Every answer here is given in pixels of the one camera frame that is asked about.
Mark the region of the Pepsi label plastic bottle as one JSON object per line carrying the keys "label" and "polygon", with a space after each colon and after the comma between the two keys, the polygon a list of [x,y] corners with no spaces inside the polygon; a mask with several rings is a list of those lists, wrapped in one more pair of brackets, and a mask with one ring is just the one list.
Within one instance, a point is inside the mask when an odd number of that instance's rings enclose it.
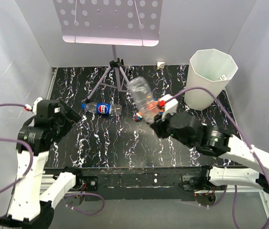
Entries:
{"label": "Pepsi label plastic bottle", "polygon": [[122,106],[119,104],[107,104],[107,103],[83,103],[81,108],[87,112],[98,115],[114,115],[120,116],[122,114]]}

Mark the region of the white octagonal plastic bin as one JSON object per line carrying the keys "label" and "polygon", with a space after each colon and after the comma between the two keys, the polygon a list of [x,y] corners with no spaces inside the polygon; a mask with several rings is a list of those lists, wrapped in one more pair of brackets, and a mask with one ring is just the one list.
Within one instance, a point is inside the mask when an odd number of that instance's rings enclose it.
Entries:
{"label": "white octagonal plastic bin", "polygon": [[[238,70],[232,56],[216,49],[198,50],[190,58],[186,88],[203,87],[215,97],[226,87]],[[219,78],[225,75],[228,80]],[[194,110],[208,108],[214,99],[200,89],[185,92],[185,103]]]}

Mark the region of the crushed clear bottle white cap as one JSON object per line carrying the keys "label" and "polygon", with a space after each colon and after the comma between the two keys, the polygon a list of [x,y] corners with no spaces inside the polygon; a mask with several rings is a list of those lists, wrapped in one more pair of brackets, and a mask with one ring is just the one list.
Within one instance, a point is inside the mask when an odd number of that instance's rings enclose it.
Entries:
{"label": "crushed clear bottle white cap", "polygon": [[128,82],[127,88],[137,107],[139,116],[148,124],[154,123],[155,117],[160,114],[160,108],[147,80],[141,76],[134,78]]}

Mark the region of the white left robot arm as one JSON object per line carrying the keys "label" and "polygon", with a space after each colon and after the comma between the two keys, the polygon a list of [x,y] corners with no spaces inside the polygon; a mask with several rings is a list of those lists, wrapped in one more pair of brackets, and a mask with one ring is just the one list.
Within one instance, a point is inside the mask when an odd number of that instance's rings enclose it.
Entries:
{"label": "white left robot arm", "polygon": [[80,169],[65,167],[54,176],[54,183],[40,192],[44,165],[53,143],[58,143],[80,120],[80,116],[62,100],[36,99],[34,116],[18,133],[18,140],[31,150],[16,145],[18,170],[13,199],[7,214],[0,218],[0,226],[21,229],[47,229],[52,223],[54,209],[71,189],[80,190],[83,178]]}

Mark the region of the white perforated music stand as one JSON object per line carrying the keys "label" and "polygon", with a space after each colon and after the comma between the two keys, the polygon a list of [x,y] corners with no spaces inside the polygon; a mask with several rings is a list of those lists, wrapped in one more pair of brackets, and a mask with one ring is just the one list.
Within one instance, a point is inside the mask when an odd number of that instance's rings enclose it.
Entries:
{"label": "white perforated music stand", "polygon": [[115,70],[115,88],[119,92],[129,82],[123,70],[126,65],[116,54],[118,45],[154,47],[159,43],[162,0],[55,0],[53,3],[64,42],[112,47],[114,59],[97,86],[111,69]]}

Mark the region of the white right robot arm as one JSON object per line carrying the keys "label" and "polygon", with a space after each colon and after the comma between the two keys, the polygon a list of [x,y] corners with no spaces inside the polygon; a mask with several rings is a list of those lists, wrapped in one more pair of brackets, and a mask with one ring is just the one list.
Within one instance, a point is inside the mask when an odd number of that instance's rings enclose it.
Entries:
{"label": "white right robot arm", "polygon": [[194,116],[177,112],[178,101],[167,94],[155,102],[160,113],[150,125],[159,138],[172,137],[197,152],[228,159],[244,168],[202,166],[197,177],[184,178],[183,188],[207,190],[223,185],[255,187],[269,194],[269,153],[228,131],[202,125]]}

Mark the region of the small white wall bracket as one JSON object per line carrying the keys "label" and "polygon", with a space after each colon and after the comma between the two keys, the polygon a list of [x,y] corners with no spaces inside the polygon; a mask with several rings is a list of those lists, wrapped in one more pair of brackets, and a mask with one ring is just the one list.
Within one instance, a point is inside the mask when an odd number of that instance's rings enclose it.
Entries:
{"label": "small white wall bracket", "polygon": [[157,62],[157,70],[162,70],[165,66],[165,62]]}

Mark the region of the small colourful toy figure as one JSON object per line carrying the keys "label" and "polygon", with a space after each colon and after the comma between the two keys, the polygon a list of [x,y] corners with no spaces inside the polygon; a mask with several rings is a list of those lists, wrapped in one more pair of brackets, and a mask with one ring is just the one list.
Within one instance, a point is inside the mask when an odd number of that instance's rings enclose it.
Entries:
{"label": "small colourful toy figure", "polygon": [[136,122],[141,121],[142,119],[143,119],[143,117],[140,116],[139,114],[136,114],[135,117],[134,117],[134,120],[135,120]]}

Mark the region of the large clear plastic bottle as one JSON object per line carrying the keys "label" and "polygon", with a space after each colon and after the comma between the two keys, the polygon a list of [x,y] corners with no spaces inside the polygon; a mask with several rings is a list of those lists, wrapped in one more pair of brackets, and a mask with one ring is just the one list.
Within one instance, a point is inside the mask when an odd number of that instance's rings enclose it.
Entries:
{"label": "large clear plastic bottle", "polygon": [[222,75],[219,79],[222,81],[228,80],[228,78],[225,75]]}

